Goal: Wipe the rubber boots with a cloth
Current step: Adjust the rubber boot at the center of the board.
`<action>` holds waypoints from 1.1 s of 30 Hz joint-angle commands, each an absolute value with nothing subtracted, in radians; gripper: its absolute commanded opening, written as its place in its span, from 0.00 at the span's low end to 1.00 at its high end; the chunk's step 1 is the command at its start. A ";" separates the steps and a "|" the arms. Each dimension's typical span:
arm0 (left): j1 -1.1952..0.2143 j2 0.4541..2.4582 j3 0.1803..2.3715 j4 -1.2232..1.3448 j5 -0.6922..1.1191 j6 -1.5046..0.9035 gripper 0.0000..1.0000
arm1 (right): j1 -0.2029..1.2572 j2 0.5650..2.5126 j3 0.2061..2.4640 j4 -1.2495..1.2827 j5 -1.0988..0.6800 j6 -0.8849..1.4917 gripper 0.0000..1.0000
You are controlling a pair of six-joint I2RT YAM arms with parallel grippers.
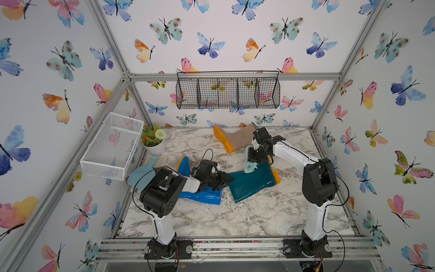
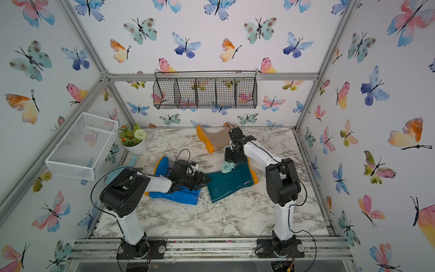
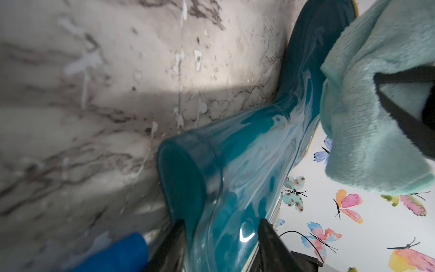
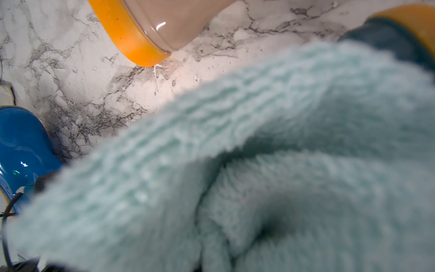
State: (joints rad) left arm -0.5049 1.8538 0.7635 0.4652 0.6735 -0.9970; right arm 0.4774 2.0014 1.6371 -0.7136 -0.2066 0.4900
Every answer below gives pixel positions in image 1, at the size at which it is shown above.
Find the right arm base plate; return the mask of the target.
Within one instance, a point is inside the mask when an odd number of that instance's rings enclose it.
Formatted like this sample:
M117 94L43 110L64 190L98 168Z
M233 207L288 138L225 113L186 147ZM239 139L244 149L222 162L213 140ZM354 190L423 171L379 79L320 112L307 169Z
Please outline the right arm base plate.
M286 258L333 257L327 236L316 241L312 241L309 238L284 239L282 252Z

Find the teal green rubber boot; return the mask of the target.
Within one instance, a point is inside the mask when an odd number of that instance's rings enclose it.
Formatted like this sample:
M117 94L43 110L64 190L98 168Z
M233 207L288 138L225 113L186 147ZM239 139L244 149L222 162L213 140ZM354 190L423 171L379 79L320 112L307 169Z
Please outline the teal green rubber boot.
M278 172L270 165L271 159L266 163L258 163L258 168L252 173L244 171L232 172L229 175L234 178L230 183L230 191L235 203L239 203L263 189L280 184Z

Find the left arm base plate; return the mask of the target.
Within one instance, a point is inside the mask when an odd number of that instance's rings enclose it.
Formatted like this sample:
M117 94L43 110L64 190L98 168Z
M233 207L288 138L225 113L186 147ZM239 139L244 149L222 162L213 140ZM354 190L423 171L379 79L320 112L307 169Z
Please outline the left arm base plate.
M168 260L173 257L177 257L180 260L189 260L191 259L192 252L192 240L174 238L168 245L164 245L153 238L147 243L145 260Z

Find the mint green fluffy cloth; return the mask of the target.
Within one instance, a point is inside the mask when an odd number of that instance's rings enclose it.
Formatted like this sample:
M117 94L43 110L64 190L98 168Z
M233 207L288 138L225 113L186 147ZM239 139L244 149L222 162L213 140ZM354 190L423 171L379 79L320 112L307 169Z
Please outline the mint green fluffy cloth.
M252 173L258 168L258 163L249 160L249 151L253 149L253 145L249 145L245 149L244 173Z

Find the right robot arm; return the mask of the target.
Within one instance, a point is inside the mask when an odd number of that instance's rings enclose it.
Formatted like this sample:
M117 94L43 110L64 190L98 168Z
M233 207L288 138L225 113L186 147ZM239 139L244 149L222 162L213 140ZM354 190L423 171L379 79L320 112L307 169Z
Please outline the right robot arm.
M249 162L272 162L274 157L278 157L302 173L302 193L309 202L302 233L313 242L325 240L325 220L338 190L332 161L300 151L282 136L271 136L266 128L255 129L251 143L253 147L248 151Z

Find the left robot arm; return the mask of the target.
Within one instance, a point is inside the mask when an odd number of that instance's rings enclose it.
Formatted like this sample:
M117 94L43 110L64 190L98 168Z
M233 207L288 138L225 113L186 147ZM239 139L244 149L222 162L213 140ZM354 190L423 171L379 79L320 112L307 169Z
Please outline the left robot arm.
M190 175L183 175L170 167L160 167L140 194L144 211L151 215L155 225L155 239L161 245L169 245L176 238L171 212L183 192L198 194L206 189L220 191L228 187L234 178L218 169L211 160L202 160Z

